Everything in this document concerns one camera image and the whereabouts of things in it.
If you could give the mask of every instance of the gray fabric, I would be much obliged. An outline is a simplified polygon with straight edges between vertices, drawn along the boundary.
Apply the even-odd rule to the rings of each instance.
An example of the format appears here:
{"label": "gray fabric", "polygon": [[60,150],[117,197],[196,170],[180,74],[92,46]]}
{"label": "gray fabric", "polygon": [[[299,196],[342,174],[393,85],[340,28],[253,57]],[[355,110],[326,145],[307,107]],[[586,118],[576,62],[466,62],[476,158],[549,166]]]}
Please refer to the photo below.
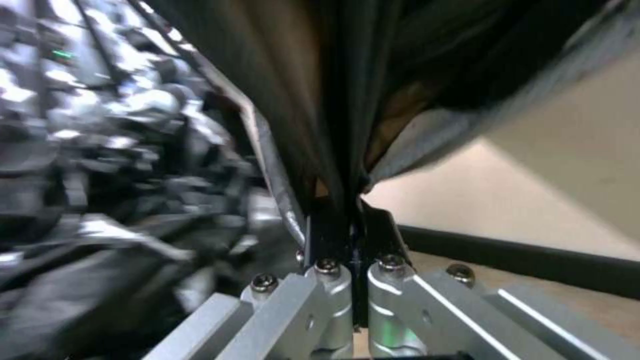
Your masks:
{"label": "gray fabric", "polygon": [[570,48],[519,92],[483,111],[429,110],[416,116],[371,172],[371,183],[432,164],[469,140],[536,106],[615,59],[640,49],[640,6],[610,14],[580,32]]}

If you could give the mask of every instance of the hex socket screw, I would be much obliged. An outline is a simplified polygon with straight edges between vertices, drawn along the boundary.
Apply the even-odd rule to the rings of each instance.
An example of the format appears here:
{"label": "hex socket screw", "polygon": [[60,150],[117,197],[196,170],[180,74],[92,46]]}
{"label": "hex socket screw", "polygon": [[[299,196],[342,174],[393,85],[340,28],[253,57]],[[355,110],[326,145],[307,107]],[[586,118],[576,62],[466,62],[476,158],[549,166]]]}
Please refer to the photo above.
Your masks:
{"label": "hex socket screw", "polygon": [[470,289],[476,284],[476,275],[467,265],[453,263],[447,267],[447,274],[451,275],[451,277],[456,279],[460,284]]}
{"label": "hex socket screw", "polygon": [[251,281],[251,290],[256,293],[268,294],[278,287],[278,278],[273,274],[262,273],[256,275]]}
{"label": "hex socket screw", "polygon": [[324,258],[316,261],[314,270],[319,275],[325,275],[331,278],[340,277],[340,264],[336,259]]}
{"label": "hex socket screw", "polygon": [[404,258],[396,254],[387,254],[378,260],[380,272],[398,277],[404,275],[405,266]]}

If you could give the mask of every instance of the shiny silver material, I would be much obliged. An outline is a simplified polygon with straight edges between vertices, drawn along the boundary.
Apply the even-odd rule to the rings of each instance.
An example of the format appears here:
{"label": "shiny silver material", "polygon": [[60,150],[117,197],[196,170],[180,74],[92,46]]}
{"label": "shiny silver material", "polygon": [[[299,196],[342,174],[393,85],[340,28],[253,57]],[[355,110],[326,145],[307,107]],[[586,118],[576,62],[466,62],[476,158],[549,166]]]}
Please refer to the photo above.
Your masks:
{"label": "shiny silver material", "polygon": [[399,301],[390,305],[433,354],[463,350],[474,359],[562,359],[445,272],[407,277]]}
{"label": "shiny silver material", "polygon": [[402,256],[395,254],[384,255],[378,260],[378,267],[381,272],[401,277],[404,275],[405,262]]}
{"label": "shiny silver material", "polygon": [[335,278],[340,276],[340,265],[335,259],[325,258],[316,261],[314,270],[319,275],[325,275],[327,277]]}
{"label": "shiny silver material", "polygon": [[144,360],[213,359],[252,313],[251,305],[215,293],[151,350]]}
{"label": "shiny silver material", "polygon": [[19,87],[13,74],[5,69],[0,69],[0,101],[17,113],[33,116],[38,109],[38,94]]}
{"label": "shiny silver material", "polygon": [[467,265],[454,263],[449,265],[446,271],[456,281],[470,289],[476,284],[476,274]]}
{"label": "shiny silver material", "polygon": [[271,293],[278,286],[278,279],[271,274],[258,274],[251,282],[251,290],[257,293]]}
{"label": "shiny silver material", "polygon": [[351,273],[334,259],[321,259],[305,277],[324,286],[330,307],[330,321],[317,343],[312,359],[344,359],[353,355],[353,310]]}
{"label": "shiny silver material", "polygon": [[383,256],[369,267],[369,353],[374,357],[420,356],[427,352],[425,344],[394,311],[401,301],[403,281],[411,275],[413,269],[395,255]]}
{"label": "shiny silver material", "polygon": [[635,360],[640,349],[524,286],[499,289],[487,299],[518,325],[567,359]]}
{"label": "shiny silver material", "polygon": [[302,250],[296,250],[296,261],[300,266],[305,262],[305,252]]}
{"label": "shiny silver material", "polygon": [[329,319],[322,285],[315,279],[289,274],[217,360],[307,360]]}
{"label": "shiny silver material", "polygon": [[224,89],[225,95],[240,105],[240,114],[244,128],[253,145],[269,192],[276,200],[285,226],[296,242],[298,242],[298,245],[303,247],[305,244],[306,231],[305,217],[289,182],[289,177],[284,169],[282,159],[278,155],[269,124],[254,107],[251,100],[213,66],[209,60],[198,53],[193,55],[205,76]]}

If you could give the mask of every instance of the black plastic part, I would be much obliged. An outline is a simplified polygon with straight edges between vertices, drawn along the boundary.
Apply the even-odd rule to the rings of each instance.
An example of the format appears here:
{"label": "black plastic part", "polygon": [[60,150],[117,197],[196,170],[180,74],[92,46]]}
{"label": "black plastic part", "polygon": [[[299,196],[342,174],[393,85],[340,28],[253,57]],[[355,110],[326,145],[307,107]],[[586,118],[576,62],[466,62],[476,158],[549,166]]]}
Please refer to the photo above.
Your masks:
{"label": "black plastic part", "polygon": [[368,326],[367,271],[377,260],[387,254],[404,258],[411,265],[408,249],[397,230],[390,212],[373,208],[360,200],[360,223],[355,234],[353,248],[351,286],[353,288],[353,321],[361,327]]}
{"label": "black plastic part", "polygon": [[347,222],[333,211],[329,199],[318,200],[307,217],[306,239],[304,269],[324,258],[336,259],[347,267],[352,262]]}
{"label": "black plastic part", "polygon": [[640,262],[400,226],[409,249],[640,300]]}

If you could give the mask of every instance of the silver metal bar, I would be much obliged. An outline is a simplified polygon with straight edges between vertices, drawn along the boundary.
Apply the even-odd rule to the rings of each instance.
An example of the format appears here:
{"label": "silver metal bar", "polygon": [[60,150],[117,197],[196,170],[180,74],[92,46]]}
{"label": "silver metal bar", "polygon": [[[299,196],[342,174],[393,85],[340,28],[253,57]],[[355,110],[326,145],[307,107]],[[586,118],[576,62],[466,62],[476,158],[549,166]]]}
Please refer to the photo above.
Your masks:
{"label": "silver metal bar", "polygon": [[151,350],[144,360],[212,359],[236,335],[252,313],[251,304],[215,293]]}
{"label": "silver metal bar", "polygon": [[311,356],[313,360],[345,359],[353,356],[353,311],[351,273],[334,259],[320,259],[305,277],[323,285],[330,308],[330,321]]}
{"label": "silver metal bar", "polygon": [[563,359],[445,272],[407,278],[394,310],[432,354],[462,350],[474,359]]}
{"label": "silver metal bar", "polygon": [[217,359],[308,359],[330,318],[323,286],[289,274]]}
{"label": "silver metal bar", "polygon": [[524,286],[510,286],[487,300],[518,325],[567,359],[624,360],[640,358],[640,350],[566,306]]}

